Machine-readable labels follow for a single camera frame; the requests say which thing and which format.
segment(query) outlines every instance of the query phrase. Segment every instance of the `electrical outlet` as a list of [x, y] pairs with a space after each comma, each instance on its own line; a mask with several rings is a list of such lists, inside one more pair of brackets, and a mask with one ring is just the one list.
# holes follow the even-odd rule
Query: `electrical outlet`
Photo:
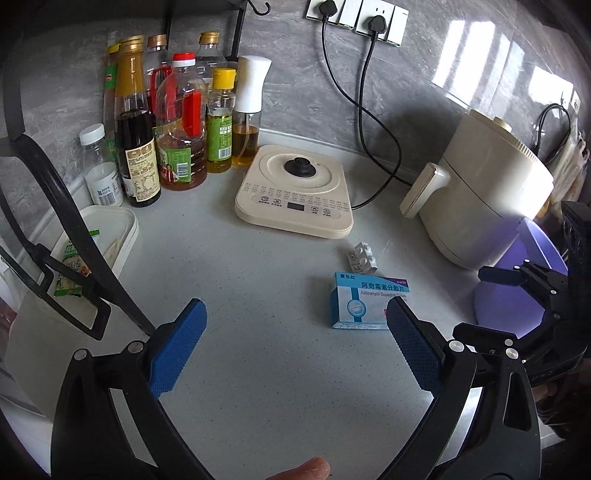
[[[310, 0], [310, 5], [308, 6], [308, 12], [306, 13], [306, 18], [310, 20], [318, 20], [322, 21], [322, 15], [320, 14], [320, 6], [324, 3], [324, 0]], [[329, 18], [329, 23], [333, 25], [337, 25], [337, 22], [340, 17], [340, 13], [343, 11], [343, 5], [345, 4], [345, 0], [335, 0], [335, 5], [337, 8], [337, 13], [335, 13], [332, 17]]]
[[392, 23], [390, 24], [390, 31], [386, 37], [386, 42], [395, 47], [399, 47], [402, 43], [404, 30], [406, 30], [406, 23], [408, 20], [408, 10], [402, 7], [394, 7], [394, 14], [392, 16]]
[[361, 4], [361, 11], [359, 12], [359, 19], [357, 21], [357, 33], [371, 36], [368, 28], [369, 21], [376, 15], [381, 15], [386, 19], [386, 32], [378, 35], [379, 40], [386, 41], [390, 23], [392, 23], [392, 15], [394, 14], [394, 5], [384, 2], [384, 0], [363, 0]]
[[573, 90], [573, 98], [570, 101], [570, 104], [573, 106], [573, 110], [576, 115], [579, 114], [579, 108], [581, 107], [581, 98], [576, 90]]
[[340, 13], [339, 26], [353, 30], [357, 17], [359, 16], [359, 10], [361, 10], [362, 0], [345, 0], [343, 11]]

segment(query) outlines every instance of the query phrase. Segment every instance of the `medicine box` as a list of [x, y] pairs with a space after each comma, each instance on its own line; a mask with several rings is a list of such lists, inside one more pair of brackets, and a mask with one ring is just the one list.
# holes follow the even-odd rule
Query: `medicine box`
[[337, 272], [330, 298], [333, 328], [388, 330], [388, 302], [396, 296], [408, 301], [409, 295], [408, 281], [402, 278]]

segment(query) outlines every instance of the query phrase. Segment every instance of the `blue gripper pad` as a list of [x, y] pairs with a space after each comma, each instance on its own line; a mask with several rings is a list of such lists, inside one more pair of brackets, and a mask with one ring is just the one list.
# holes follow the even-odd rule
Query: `blue gripper pad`
[[192, 300], [172, 324], [174, 330], [152, 359], [150, 391], [154, 398], [174, 388], [178, 377], [207, 326], [207, 310]]
[[410, 370], [413, 372], [418, 386], [431, 392], [436, 397], [441, 390], [440, 357], [438, 357], [412, 318], [409, 317], [409, 314], [398, 304], [396, 298], [388, 302], [386, 319], [388, 328], [402, 351]]

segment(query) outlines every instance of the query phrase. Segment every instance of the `hook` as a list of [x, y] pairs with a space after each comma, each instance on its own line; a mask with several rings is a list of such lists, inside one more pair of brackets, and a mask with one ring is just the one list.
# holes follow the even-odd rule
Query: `hook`
[[254, 10], [254, 13], [256, 13], [259, 17], [264, 17], [265, 15], [268, 15], [271, 12], [271, 6], [269, 5], [269, 2], [265, 2], [265, 6], [267, 8], [266, 12], [259, 12], [256, 7], [254, 6], [254, 4], [252, 3], [252, 0], [246, 0], [248, 2], [248, 4], [252, 7], [252, 9]]

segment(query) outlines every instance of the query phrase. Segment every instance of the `soy sauce bottle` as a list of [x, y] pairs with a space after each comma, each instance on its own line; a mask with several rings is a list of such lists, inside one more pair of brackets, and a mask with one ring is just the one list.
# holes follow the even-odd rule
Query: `soy sauce bottle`
[[145, 93], [144, 37], [124, 38], [119, 46], [115, 90], [115, 138], [125, 194], [134, 207], [160, 198], [153, 121]]

